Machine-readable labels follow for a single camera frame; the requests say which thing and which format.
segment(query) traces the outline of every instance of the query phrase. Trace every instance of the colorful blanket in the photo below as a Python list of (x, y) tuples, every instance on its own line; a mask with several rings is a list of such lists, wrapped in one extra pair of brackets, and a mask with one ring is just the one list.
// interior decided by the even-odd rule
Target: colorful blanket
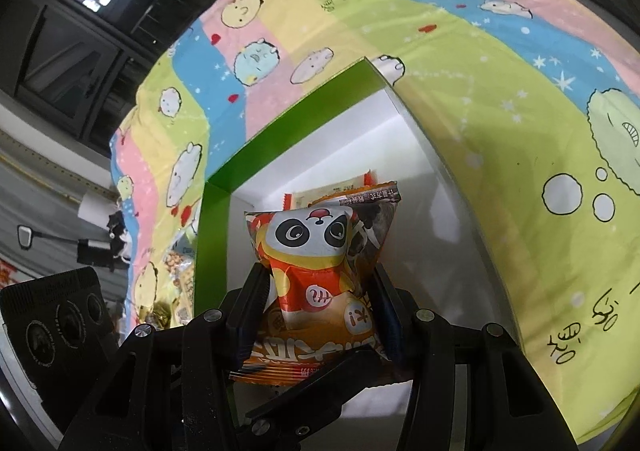
[(640, 56), (574, 0), (219, 0), (162, 56), (115, 134), (136, 295), (197, 231), (205, 180), (368, 57), (471, 204), (527, 357), (578, 440), (640, 379)]

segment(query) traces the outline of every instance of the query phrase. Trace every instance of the screw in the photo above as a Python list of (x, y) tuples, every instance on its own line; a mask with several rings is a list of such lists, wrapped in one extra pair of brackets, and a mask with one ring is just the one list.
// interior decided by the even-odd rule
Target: screw
[(489, 325), (486, 326), (486, 331), (494, 337), (500, 337), (504, 334), (504, 329), (496, 323), (489, 323)]
[(205, 321), (213, 323), (214, 321), (222, 319), (222, 312), (220, 312), (220, 310), (218, 310), (217, 308), (212, 308), (211, 310), (207, 310), (204, 313), (203, 317)]
[(254, 425), (251, 426), (251, 433), (255, 436), (262, 436), (267, 433), (270, 427), (271, 424), (269, 421), (261, 418), (260, 420), (256, 420)]
[(436, 319), (436, 315), (431, 310), (428, 310), (426, 308), (418, 310), (418, 312), (415, 313), (415, 317), (417, 317), (420, 321), (424, 321), (425, 323)]
[(154, 329), (151, 325), (138, 325), (134, 330), (136, 337), (147, 337)]

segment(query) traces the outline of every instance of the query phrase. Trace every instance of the snack pile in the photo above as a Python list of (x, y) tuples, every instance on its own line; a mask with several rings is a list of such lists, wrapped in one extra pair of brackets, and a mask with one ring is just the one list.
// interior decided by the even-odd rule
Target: snack pile
[(232, 377), (290, 385), (342, 351), (384, 355), (363, 294), (400, 201), (396, 182), (340, 192), (307, 208), (245, 214), (255, 252), (278, 298), (252, 356)]

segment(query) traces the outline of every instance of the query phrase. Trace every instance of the red heart print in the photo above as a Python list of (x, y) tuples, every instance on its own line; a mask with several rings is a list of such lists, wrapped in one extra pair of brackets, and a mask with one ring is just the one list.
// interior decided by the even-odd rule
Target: red heart print
[(180, 215), (180, 224), (182, 225), (182, 227), (185, 227), (185, 225), (187, 225), (187, 222), (189, 221), (189, 218), (191, 218), (191, 209), (191, 206), (187, 206), (182, 210), (182, 215)]
[(420, 32), (433, 32), (434, 30), (436, 30), (436, 28), (438, 28), (438, 26), (435, 24), (432, 24), (432, 25), (425, 25), (424, 27), (421, 27), (418, 30)]

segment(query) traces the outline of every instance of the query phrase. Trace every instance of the wrapped snack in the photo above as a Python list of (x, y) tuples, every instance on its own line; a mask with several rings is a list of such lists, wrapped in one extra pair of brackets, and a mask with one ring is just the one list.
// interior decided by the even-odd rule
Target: wrapped snack
[(305, 209), (246, 214), (278, 299), (237, 379), (294, 384), (352, 347), (369, 344), (382, 353), (360, 284), (376, 264), (399, 201), (392, 182)]
[(300, 209), (308, 207), (311, 202), (318, 200), (320, 197), (332, 195), (334, 193), (342, 193), (351, 189), (359, 189), (365, 186), (375, 184), (375, 176), (371, 171), (357, 177), (338, 182), (331, 186), (318, 187), (299, 193), (287, 193), (284, 195), (284, 204), (282, 208), (285, 211), (290, 209)]
[(365, 301), (344, 293), (332, 301), (336, 319), (300, 330), (285, 326), (278, 300), (265, 312), (251, 357), (231, 378), (248, 383), (292, 386), (341, 352), (370, 345), (384, 356)]
[(187, 254), (170, 251), (164, 260), (164, 264), (179, 294), (172, 301), (171, 326), (186, 325), (193, 319), (193, 273), (195, 262)]

